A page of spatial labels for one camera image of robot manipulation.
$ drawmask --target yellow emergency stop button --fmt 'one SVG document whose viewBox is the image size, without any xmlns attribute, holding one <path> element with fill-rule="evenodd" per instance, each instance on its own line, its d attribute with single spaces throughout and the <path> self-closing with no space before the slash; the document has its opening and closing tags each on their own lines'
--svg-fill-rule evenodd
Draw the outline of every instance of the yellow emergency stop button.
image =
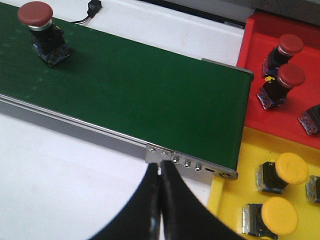
<svg viewBox="0 0 320 240">
<path fill-rule="evenodd" d="M 277 235 L 293 233 L 299 223 L 299 218 L 294 206 L 286 199 L 274 196 L 264 202 L 261 216 L 266 227 Z"/>
<path fill-rule="evenodd" d="M 277 175 L 288 184 L 299 185 L 309 176 L 306 162 L 292 152 L 282 153 L 275 161 Z"/>
</svg>

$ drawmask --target green conveyor belt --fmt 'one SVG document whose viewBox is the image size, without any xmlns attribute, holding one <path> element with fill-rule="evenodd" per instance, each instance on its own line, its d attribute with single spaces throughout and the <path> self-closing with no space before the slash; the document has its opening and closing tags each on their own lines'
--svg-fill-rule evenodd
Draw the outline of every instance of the green conveyor belt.
<svg viewBox="0 0 320 240">
<path fill-rule="evenodd" d="M 71 56 L 50 68 L 17 10 L 0 3 L 0 94 L 237 169 L 249 72 L 59 19 Z"/>
</svg>

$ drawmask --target cable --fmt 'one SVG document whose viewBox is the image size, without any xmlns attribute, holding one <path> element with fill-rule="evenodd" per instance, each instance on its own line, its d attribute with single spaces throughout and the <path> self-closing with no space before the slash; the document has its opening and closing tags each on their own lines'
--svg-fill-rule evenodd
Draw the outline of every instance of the cable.
<svg viewBox="0 0 320 240">
<path fill-rule="evenodd" d="M 84 23 L 86 23 L 87 21 L 89 21 L 90 19 L 91 19 L 91 17 L 88 15 L 88 16 L 86 16 L 84 19 L 79 20 L 79 21 L 72 21 L 72 23 L 74 23 L 74 24 L 84 24 Z"/>
<path fill-rule="evenodd" d="M 90 19 L 93 19 L 94 16 L 100 11 L 102 8 L 102 4 L 100 0 L 91 0 L 88 3 L 88 11 L 86 12 L 88 16 L 79 21 L 72 21 L 74 24 L 84 24 L 88 22 Z"/>
</svg>

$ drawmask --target bolt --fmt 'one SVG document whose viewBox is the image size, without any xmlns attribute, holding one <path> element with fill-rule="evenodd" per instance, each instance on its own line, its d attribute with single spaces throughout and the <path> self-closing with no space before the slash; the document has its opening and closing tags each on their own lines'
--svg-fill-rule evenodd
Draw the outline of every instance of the bolt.
<svg viewBox="0 0 320 240">
<path fill-rule="evenodd" d="M 220 173 L 219 174 L 221 177 L 223 177 L 223 178 L 225 178 L 225 179 L 231 179 L 232 178 L 232 176 L 229 174 L 229 173 Z"/>
<path fill-rule="evenodd" d="M 202 168 L 202 166 L 201 166 L 200 164 L 197 164 L 197 165 L 195 166 L 195 169 L 194 169 L 194 170 L 196 170 L 197 172 L 200 172 L 200 171 L 201 171 L 201 168 Z"/>
<path fill-rule="evenodd" d="M 172 161 L 173 161 L 174 164 L 178 164 L 179 163 L 179 157 L 178 156 L 174 156 Z"/>
<path fill-rule="evenodd" d="M 190 165 L 191 165 L 191 163 L 190 163 L 189 161 L 185 161 L 185 162 L 184 162 L 184 166 L 185 166 L 186 168 L 190 168 Z"/>
</svg>

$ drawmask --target red emergency stop button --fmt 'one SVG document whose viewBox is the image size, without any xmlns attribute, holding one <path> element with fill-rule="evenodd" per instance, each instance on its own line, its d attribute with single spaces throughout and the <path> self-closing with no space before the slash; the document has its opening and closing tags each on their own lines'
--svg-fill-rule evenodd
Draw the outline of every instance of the red emergency stop button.
<svg viewBox="0 0 320 240">
<path fill-rule="evenodd" d="M 286 88 L 300 86 L 306 79 L 305 72 L 297 65 L 287 63 L 279 67 L 278 79 Z"/>
<path fill-rule="evenodd" d="M 279 38 L 280 48 L 288 54 L 296 54 L 304 48 L 304 42 L 294 34 L 284 34 Z"/>
<path fill-rule="evenodd" d="M 52 16 L 52 8 L 42 1 L 28 2 L 18 10 L 19 20 L 29 26 L 42 27 L 50 21 Z"/>
</svg>

